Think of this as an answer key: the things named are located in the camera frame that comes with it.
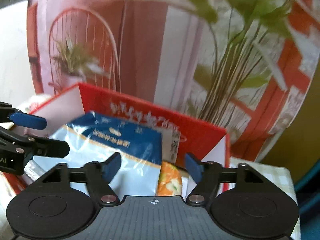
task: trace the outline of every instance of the gold stripe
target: gold stripe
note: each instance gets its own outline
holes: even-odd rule
[[[83,139],[83,140],[89,140],[89,143],[90,143],[90,144],[93,144],[93,145],[96,145],[96,146],[99,146],[99,147],[102,147],[102,148],[112,148],[111,146],[108,146],[108,145],[105,145],[105,144],[103,144],[103,143],[100,143],[100,142],[91,140],[91,139],[89,139],[88,137],[84,136],[83,134],[78,134],[78,133],[76,133],[75,130],[73,130],[72,128],[70,128],[70,127],[67,126],[66,124],[63,125],[62,128],[66,129],[68,132],[71,132],[71,133],[79,136],[79,137],[80,137],[81,139]],[[155,164],[155,163],[152,163],[152,162],[150,162],[150,161],[142,160],[142,159],[140,159],[140,158],[138,158],[138,157],[132,156],[132,155],[130,155],[130,154],[128,154],[128,153],[125,153],[125,152],[123,152],[123,151],[119,151],[119,153],[120,153],[123,157],[125,157],[125,158],[127,158],[127,159],[130,159],[130,160],[133,160],[133,161],[135,161],[135,162],[141,163],[141,164],[143,164],[143,165],[148,165],[148,166],[151,166],[151,167],[154,167],[154,168],[161,168],[161,165],[159,165],[159,164]]]

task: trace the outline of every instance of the green checkered cloth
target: green checkered cloth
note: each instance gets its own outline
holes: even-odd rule
[[[236,168],[239,163],[247,163],[252,168],[257,170],[263,176],[265,176],[268,180],[277,185],[280,189],[282,189],[287,195],[289,195],[295,202],[297,202],[296,194],[294,192],[293,182],[291,179],[290,171],[283,167],[275,167],[270,165],[265,165],[261,163],[254,163],[245,161],[237,158],[230,158],[230,168]],[[234,183],[230,183],[229,188],[233,188],[235,186]],[[291,238],[294,240],[301,240],[300,234],[300,219],[296,226],[293,229],[291,234]]]

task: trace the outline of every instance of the black circular cover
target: black circular cover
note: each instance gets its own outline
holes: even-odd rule
[[[242,193],[231,189],[215,198],[211,214],[222,229],[233,235],[275,239],[293,230],[299,210],[285,193]]]
[[[26,238],[49,239],[72,234],[93,217],[92,200],[76,189],[67,192],[24,192],[7,207],[12,230]]]

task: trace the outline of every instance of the dark blue package top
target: dark blue package top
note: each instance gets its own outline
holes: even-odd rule
[[[91,140],[161,165],[161,133],[151,128],[96,112],[87,113],[67,125]]]

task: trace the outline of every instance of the crosshair symbol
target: crosshair symbol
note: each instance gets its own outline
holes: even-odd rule
[[[149,202],[151,202],[153,205],[155,205],[155,204],[158,204],[158,203],[161,202],[161,201],[159,201],[159,200],[157,200],[157,199],[153,199],[153,200],[151,200],[151,201],[149,201]]]

